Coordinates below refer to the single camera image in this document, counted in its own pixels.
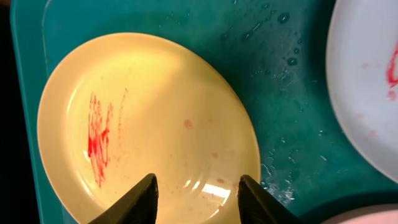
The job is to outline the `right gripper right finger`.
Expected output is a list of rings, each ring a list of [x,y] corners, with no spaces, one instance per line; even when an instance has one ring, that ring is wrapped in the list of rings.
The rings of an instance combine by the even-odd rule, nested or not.
[[[238,187],[242,224],[298,224],[300,220],[263,189],[251,176],[242,175]]]

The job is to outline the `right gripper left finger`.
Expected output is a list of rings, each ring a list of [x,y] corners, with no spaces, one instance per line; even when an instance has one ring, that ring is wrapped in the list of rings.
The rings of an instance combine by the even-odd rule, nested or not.
[[[155,224],[159,189],[155,174],[147,174],[90,224]]]

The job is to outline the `yellow-green plate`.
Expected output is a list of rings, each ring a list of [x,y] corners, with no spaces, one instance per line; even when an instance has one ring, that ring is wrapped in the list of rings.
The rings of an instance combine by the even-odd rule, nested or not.
[[[37,139],[49,182],[78,223],[150,173],[157,223],[239,223],[239,179],[261,175],[252,123],[226,80],[147,34],[104,35],[71,51],[43,90]]]

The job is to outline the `white plate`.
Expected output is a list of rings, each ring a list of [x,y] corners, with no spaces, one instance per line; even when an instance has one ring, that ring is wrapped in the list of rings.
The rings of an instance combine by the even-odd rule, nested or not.
[[[322,224],[397,224],[397,210],[346,212]]]

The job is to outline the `light blue plate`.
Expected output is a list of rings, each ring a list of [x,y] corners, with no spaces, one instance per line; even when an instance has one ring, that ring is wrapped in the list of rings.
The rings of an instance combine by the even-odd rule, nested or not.
[[[339,0],[326,47],[333,110],[354,148],[397,181],[397,0]]]

